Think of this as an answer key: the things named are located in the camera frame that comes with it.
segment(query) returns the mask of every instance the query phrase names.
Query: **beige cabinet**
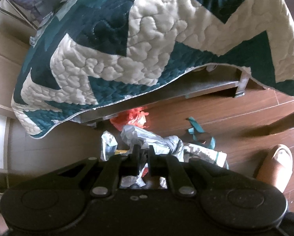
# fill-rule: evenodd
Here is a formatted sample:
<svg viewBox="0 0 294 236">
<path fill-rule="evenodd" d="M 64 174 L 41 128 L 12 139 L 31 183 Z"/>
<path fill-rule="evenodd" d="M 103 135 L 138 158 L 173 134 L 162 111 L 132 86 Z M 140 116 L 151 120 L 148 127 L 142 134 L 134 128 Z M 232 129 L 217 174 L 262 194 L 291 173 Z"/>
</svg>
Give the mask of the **beige cabinet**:
<svg viewBox="0 0 294 236">
<path fill-rule="evenodd" d="M 15 118 L 11 98 L 29 45 L 0 31 L 0 114 Z"/>
</svg>

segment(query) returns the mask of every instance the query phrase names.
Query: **bedspread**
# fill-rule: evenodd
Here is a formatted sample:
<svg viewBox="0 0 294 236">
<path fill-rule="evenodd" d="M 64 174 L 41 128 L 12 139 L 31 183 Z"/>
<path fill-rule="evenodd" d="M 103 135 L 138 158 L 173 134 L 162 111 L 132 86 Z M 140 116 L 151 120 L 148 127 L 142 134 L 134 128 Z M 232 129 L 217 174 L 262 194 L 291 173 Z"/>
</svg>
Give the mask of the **bedspread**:
<svg viewBox="0 0 294 236">
<path fill-rule="evenodd" d="M 210 63 L 294 96 L 294 22 L 284 0 L 68 0 L 38 31 L 11 104 L 41 138 Z"/>
</svg>

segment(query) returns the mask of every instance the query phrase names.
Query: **teal and white quilt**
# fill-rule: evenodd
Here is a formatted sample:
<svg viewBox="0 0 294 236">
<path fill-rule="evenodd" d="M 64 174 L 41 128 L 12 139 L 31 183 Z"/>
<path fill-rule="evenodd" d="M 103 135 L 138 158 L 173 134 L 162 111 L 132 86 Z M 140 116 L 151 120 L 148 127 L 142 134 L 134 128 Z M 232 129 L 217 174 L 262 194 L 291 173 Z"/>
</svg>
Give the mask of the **teal and white quilt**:
<svg viewBox="0 0 294 236">
<path fill-rule="evenodd" d="M 68 0 L 35 37 L 12 99 L 34 138 L 208 64 L 294 96 L 284 0 Z"/>
</svg>

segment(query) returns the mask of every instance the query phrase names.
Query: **teal ribbon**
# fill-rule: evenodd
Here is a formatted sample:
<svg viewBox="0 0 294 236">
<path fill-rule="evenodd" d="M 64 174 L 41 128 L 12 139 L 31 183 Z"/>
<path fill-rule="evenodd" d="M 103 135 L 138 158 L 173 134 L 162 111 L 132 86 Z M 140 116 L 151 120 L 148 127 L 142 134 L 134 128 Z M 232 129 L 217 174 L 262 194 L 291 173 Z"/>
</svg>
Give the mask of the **teal ribbon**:
<svg viewBox="0 0 294 236">
<path fill-rule="evenodd" d="M 190 124 L 193 126 L 193 128 L 188 129 L 188 132 L 193 135 L 193 140 L 195 141 L 195 144 L 205 147 L 202 143 L 198 142 L 198 139 L 195 136 L 195 132 L 199 133 L 205 133 L 203 128 L 197 123 L 197 121 L 193 117 L 187 118 L 187 120 L 190 122 Z M 216 146 L 216 140 L 214 137 L 211 138 L 210 144 L 208 145 L 208 148 L 211 150 L 214 150 Z"/>
</svg>

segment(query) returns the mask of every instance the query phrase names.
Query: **slipper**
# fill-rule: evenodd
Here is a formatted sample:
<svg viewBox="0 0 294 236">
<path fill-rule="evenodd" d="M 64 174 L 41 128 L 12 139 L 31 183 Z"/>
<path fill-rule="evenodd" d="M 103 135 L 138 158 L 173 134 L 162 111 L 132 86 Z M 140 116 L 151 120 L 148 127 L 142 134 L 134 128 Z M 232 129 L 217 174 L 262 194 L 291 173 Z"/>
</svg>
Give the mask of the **slipper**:
<svg viewBox="0 0 294 236">
<path fill-rule="evenodd" d="M 265 158 L 256 179 L 275 186 L 283 192 L 292 175 L 293 159 L 285 145 L 275 146 Z"/>
</svg>

